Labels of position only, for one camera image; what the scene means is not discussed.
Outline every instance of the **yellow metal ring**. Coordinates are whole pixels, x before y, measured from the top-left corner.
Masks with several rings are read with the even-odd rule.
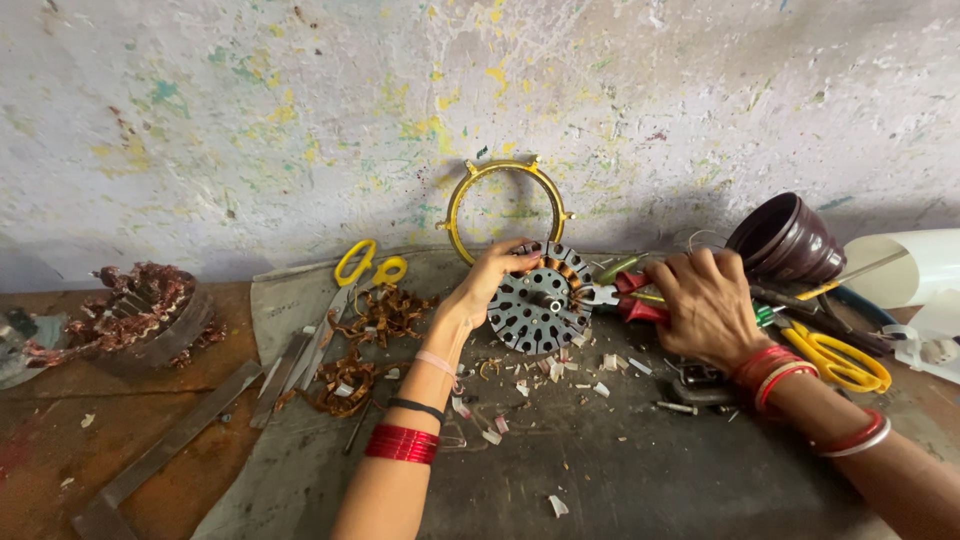
[[[437,222],[436,227],[438,230],[446,229],[447,234],[450,236],[450,243],[453,244],[453,249],[457,250],[457,253],[460,254],[460,257],[466,261],[467,264],[473,266],[476,259],[468,253],[467,248],[464,247],[463,242],[460,240],[460,232],[457,230],[457,210],[460,207],[460,203],[464,200],[464,195],[467,194],[467,190],[481,178],[496,171],[516,171],[523,173],[532,177],[537,181],[537,184],[540,184],[540,186],[546,190],[547,197],[550,198],[550,206],[553,208],[553,225],[550,228],[549,240],[551,242],[560,241],[561,236],[564,235],[564,221],[567,219],[575,219],[577,216],[573,212],[564,212],[564,201],[560,198],[560,191],[557,190],[553,181],[543,174],[543,171],[538,169],[537,165],[539,163],[540,156],[534,156],[529,163],[518,160],[495,160],[479,167],[471,163],[470,160],[464,161],[464,165],[467,166],[467,175],[457,184],[457,188],[453,190],[453,197],[450,198],[450,205],[446,209],[446,221]]]

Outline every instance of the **forearm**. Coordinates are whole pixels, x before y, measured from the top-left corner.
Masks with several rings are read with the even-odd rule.
[[[456,370],[470,330],[467,319],[440,307],[420,348],[447,360]],[[437,367],[415,361],[397,396],[444,410],[452,383],[450,375]],[[436,418],[406,408],[391,407],[383,423],[431,434],[440,432],[440,422]],[[350,481],[331,537],[415,538],[429,480],[429,465],[364,457]],[[375,519],[372,519],[371,512],[375,512]]]
[[[867,413],[809,375],[784,379],[769,402],[814,450],[870,424]],[[901,537],[960,538],[960,475],[895,431],[864,452],[832,461]]]

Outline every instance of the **red-handled pliers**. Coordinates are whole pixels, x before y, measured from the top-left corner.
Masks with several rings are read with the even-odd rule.
[[[612,285],[589,285],[585,296],[580,302],[590,306],[608,304],[616,306],[616,310],[623,316],[624,322],[634,319],[643,319],[664,325],[670,324],[670,312],[659,307],[650,307],[643,304],[639,298],[631,298],[630,293],[645,287],[653,281],[646,274],[629,274],[617,272]]]

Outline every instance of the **hand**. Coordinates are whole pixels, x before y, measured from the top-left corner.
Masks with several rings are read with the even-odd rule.
[[[702,248],[651,262],[644,270],[670,310],[670,326],[657,325],[663,348],[705,360],[729,373],[753,353],[776,343],[756,326],[743,260]]]
[[[455,312],[477,328],[487,320],[487,304],[496,293],[503,277],[510,272],[533,270],[540,260],[540,252],[529,255],[508,255],[510,250],[530,242],[529,238],[514,238],[493,244],[473,263],[464,282],[460,283],[438,308],[438,312]]]

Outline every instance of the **wall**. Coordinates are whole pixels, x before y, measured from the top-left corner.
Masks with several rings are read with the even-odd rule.
[[[463,159],[533,153],[579,214],[575,246],[728,233],[787,189],[845,240],[957,227],[958,15],[955,0],[8,2],[0,288],[92,286],[89,270],[141,259],[247,279],[367,236],[445,244],[433,223]],[[469,237],[542,226],[530,193],[486,183]]]

